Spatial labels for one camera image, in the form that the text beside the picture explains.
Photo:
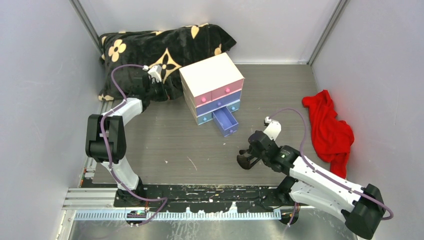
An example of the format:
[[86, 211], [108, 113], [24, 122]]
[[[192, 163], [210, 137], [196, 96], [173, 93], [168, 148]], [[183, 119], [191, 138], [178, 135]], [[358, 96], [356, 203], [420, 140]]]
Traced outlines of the black fan makeup brush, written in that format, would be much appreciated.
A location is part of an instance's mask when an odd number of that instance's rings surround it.
[[256, 165], [259, 161], [262, 159], [259, 157], [256, 157], [254, 155], [237, 155], [236, 161], [239, 164], [239, 166], [244, 170], [250, 170], [254, 165]]

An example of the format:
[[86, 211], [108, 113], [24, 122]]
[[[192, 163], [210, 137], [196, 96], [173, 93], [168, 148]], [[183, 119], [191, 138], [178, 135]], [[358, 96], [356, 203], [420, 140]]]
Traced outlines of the black thin makeup brush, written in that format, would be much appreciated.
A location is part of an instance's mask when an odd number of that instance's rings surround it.
[[241, 155], [241, 156], [247, 156], [247, 155], [251, 156], [252, 155], [252, 150], [250, 148], [248, 148], [248, 149], [241, 149], [241, 150], [239, 150], [239, 155]]

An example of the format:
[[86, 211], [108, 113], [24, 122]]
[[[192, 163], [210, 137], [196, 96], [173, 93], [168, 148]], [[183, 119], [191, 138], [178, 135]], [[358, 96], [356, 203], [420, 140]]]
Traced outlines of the white pink drawer organizer box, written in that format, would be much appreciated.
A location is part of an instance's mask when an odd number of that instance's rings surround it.
[[214, 121], [212, 112], [240, 109], [244, 76], [227, 53], [179, 69], [183, 95], [197, 125]]

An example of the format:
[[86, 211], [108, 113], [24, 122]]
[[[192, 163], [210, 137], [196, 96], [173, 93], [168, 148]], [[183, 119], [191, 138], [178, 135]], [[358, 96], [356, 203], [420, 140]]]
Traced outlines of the small purple drawer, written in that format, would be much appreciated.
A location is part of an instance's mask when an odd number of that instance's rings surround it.
[[239, 123], [227, 107], [213, 111], [212, 118], [224, 137], [234, 134], [239, 129]]

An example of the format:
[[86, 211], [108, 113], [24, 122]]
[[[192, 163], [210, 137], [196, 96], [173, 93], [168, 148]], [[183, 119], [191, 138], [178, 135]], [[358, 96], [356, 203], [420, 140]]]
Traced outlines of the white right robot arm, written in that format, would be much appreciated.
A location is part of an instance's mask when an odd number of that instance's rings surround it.
[[376, 186], [363, 187], [340, 178], [302, 158], [299, 150], [288, 145], [277, 146], [263, 131], [255, 131], [248, 143], [249, 154], [273, 171], [286, 175], [274, 191], [281, 204], [313, 206], [343, 221], [356, 235], [364, 239], [373, 237], [386, 212]]

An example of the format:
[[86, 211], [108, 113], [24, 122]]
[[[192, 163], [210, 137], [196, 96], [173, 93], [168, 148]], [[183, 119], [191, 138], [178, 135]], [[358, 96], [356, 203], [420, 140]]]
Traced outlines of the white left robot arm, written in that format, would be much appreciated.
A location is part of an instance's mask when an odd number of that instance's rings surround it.
[[135, 207], [147, 198], [141, 178], [133, 171], [126, 157], [125, 125], [145, 109], [140, 98], [127, 97], [102, 114], [92, 114], [87, 120], [85, 153], [104, 166], [117, 184], [119, 200]]

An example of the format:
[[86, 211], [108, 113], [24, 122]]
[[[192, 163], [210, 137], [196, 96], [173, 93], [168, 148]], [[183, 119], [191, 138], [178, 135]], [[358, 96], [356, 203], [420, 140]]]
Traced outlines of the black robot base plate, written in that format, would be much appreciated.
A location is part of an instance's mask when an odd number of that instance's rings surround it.
[[115, 193], [114, 207], [147, 207], [156, 211], [167, 202], [161, 212], [226, 213], [235, 207], [237, 213], [267, 213], [275, 209], [292, 210], [294, 203], [280, 200], [275, 186], [263, 185], [165, 185], [146, 184], [142, 197], [149, 202], [133, 197], [123, 190]]

